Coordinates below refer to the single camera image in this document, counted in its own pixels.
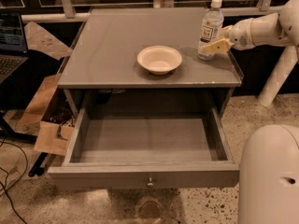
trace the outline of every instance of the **gray tabletop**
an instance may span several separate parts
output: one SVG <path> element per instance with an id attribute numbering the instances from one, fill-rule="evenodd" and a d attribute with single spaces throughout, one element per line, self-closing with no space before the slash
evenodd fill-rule
<path id="1" fill-rule="evenodd" d="M 228 54 L 197 58 L 200 7 L 93 9 L 59 81 L 63 89 L 236 87 L 241 80 Z M 149 46 L 177 49 L 182 64 L 157 76 L 136 58 Z"/>

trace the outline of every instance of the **power cord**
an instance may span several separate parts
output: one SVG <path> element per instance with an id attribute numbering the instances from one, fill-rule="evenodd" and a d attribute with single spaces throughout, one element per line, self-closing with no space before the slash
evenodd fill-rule
<path id="1" fill-rule="evenodd" d="M 3 140 L 1 141 L 0 147 L 1 147 L 3 144 L 11 145 L 11 146 L 17 147 L 17 148 L 23 153 L 24 158 L 25 158 L 25 160 L 26 160 L 26 165 L 25 165 L 25 170 L 23 171 L 23 173 L 21 174 L 21 176 L 20 176 L 20 177 L 19 177 L 19 178 L 18 178 L 12 185 L 10 185 L 10 187 L 9 187 L 8 189 L 7 189 L 7 179 L 8 179 L 8 177 L 9 177 L 9 172 L 8 172 L 7 170 L 3 169 L 2 167 L 0 167 L 0 169 L 1 169 L 3 172 L 6 173 L 5 183 L 3 184 L 3 183 L 0 181 L 0 185 L 2 186 L 2 189 L 1 189 L 0 191 L 3 191 L 3 192 L 0 194 L 0 197 L 1 197 L 3 194 L 6 194 L 7 198 L 9 199 L 11 208 L 12 208 L 12 210 L 14 211 L 14 213 L 18 216 L 18 218 L 19 218 L 24 224 L 27 224 L 27 222 L 26 222 L 26 221 L 19 215 L 19 213 L 16 211 L 16 209 L 15 209 L 15 207 L 14 207 L 14 204 L 13 204 L 13 202 L 12 202 L 10 196 L 8 195 L 8 191 L 9 191 L 12 187 L 14 187 L 14 186 L 21 180 L 21 178 L 25 175 L 25 173 L 26 173 L 26 171 L 27 171 L 27 169 L 28 169 L 28 158 L 27 158 L 26 153 L 24 152 L 24 150 L 23 150 L 21 147 L 15 145 L 15 144 L 6 142 L 5 140 L 6 140 L 6 138 L 3 139 Z"/>

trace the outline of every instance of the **white bowl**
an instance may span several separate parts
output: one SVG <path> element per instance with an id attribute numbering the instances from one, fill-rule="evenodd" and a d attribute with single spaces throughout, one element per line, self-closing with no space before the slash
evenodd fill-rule
<path id="1" fill-rule="evenodd" d="M 166 46 L 153 46 L 140 51 L 138 63 L 155 75 L 164 75 L 176 69 L 182 61 L 176 49 Z"/>

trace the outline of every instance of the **water bottle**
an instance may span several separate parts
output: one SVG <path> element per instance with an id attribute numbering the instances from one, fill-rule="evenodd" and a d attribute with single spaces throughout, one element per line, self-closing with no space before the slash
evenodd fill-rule
<path id="1" fill-rule="evenodd" d="M 214 54 L 205 54 L 201 47 L 213 41 L 217 37 L 218 31 L 223 24 L 223 14 L 221 12 L 222 0 L 212 0 L 211 9 L 203 18 L 201 34 L 198 43 L 198 57 L 202 60 L 210 60 Z"/>

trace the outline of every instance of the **laptop keyboard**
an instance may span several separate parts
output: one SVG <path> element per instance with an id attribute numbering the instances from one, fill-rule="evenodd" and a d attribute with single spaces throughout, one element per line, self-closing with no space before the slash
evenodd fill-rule
<path id="1" fill-rule="evenodd" d="M 0 75 L 6 75 L 21 62 L 18 57 L 2 57 L 0 56 Z"/>

